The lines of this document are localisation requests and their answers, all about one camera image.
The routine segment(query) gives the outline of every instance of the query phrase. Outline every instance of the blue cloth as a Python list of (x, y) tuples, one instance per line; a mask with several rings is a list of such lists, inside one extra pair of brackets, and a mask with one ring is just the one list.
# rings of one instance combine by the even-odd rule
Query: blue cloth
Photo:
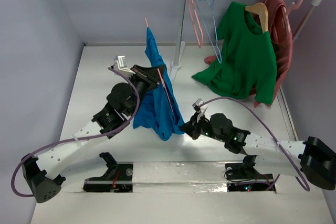
[[(147, 47), (145, 53), (151, 62), (152, 67), (164, 64), (150, 28), (147, 28), (146, 43)], [(159, 85), (156, 89), (146, 93), (134, 118), (133, 128), (135, 129), (139, 126), (153, 128), (163, 141), (167, 141), (171, 137), (172, 133), (184, 133), (179, 129), (179, 127), (184, 124), (184, 121), (174, 97), (173, 87), (170, 82), (167, 69), (164, 70), (162, 78), (166, 84), (174, 114), (170, 108), (163, 86)]]

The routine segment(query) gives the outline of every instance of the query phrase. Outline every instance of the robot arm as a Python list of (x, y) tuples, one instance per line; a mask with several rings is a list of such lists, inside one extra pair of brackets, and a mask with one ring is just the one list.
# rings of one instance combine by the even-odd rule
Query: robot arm
[[(113, 69), (128, 77), (138, 91), (140, 103), (148, 90), (155, 89), (160, 84), (158, 69), (163, 73), (165, 65), (154, 68), (144, 68), (134, 65), (128, 69), (124, 64), (124, 56), (117, 56)], [(107, 96), (107, 104), (93, 116), (73, 137), (75, 141), (61, 144), (50, 150), (32, 156), (23, 164), (23, 174), (38, 203), (46, 202), (55, 197), (61, 190), (65, 178), (60, 173), (79, 155), (112, 138), (109, 132), (119, 128), (125, 121), (125, 116), (131, 116), (136, 108), (137, 96), (128, 83), (118, 83)], [(90, 136), (105, 134), (96, 140), (89, 141)], [(80, 137), (87, 137), (86, 141), (78, 141)]]
[(296, 142), (281, 141), (278, 144), (272, 138), (234, 127), (232, 121), (222, 113), (207, 119), (204, 115), (206, 106), (201, 106), (202, 103), (198, 99), (193, 104), (196, 113), (180, 129), (194, 140), (205, 135), (223, 142), (230, 152), (246, 155), (239, 172), (243, 170), (246, 174), (297, 176), (297, 171), (279, 148), (280, 144), (310, 183), (322, 189), (335, 189), (336, 153), (318, 138), (309, 137), (307, 141)]

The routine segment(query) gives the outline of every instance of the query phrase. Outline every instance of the rack pole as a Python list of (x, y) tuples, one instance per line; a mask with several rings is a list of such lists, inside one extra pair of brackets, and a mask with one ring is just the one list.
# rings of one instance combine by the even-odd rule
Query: rack pole
[(172, 69), (175, 69), (175, 71), (177, 71), (181, 68), (180, 50), (181, 50), (181, 41), (182, 41), (185, 3), (186, 3), (186, 0), (181, 0), (180, 15), (179, 15), (179, 21), (178, 21), (178, 24), (179, 24), (178, 26), (179, 27), (177, 29), (177, 39), (176, 39), (176, 47), (175, 47), (175, 58), (174, 58), (174, 61), (172, 62)]
[(303, 19), (301, 20), (298, 28), (295, 30), (294, 34), (293, 34), (293, 43), (295, 42), (295, 40), (299, 37), (299, 34), (301, 33), (302, 29), (304, 28), (304, 26), (306, 25), (307, 21), (309, 20), (311, 14), (313, 13), (314, 9), (316, 8), (316, 6), (318, 6), (321, 3), (322, 0), (312, 0), (311, 2), (311, 6), (309, 7), (308, 11), (306, 12), (305, 16), (303, 17)]

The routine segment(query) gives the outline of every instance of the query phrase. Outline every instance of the wooden hanger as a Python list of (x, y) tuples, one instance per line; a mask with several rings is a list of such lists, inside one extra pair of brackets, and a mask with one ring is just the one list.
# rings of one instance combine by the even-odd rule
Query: wooden hanger
[(259, 16), (262, 32), (268, 31), (268, 11), (264, 3), (257, 3), (252, 6), (245, 6), (245, 11), (255, 13)]

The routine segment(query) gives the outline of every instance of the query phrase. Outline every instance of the red wire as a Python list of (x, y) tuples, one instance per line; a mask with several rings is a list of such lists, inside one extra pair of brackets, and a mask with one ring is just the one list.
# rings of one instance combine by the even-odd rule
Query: red wire
[(117, 171), (117, 174), (116, 174), (116, 177), (113, 179), (113, 182), (112, 182), (112, 189), (114, 189), (115, 188), (115, 183), (116, 183), (116, 181), (117, 181), (117, 179), (118, 179), (118, 176), (119, 176), (119, 170)]
[(258, 178), (259, 178), (259, 174), (257, 175), (256, 181), (254, 181), (251, 185), (255, 184), (257, 182)]
[(270, 184), (269, 179), (266, 174), (264, 174), (264, 177), (267, 179), (267, 182)]

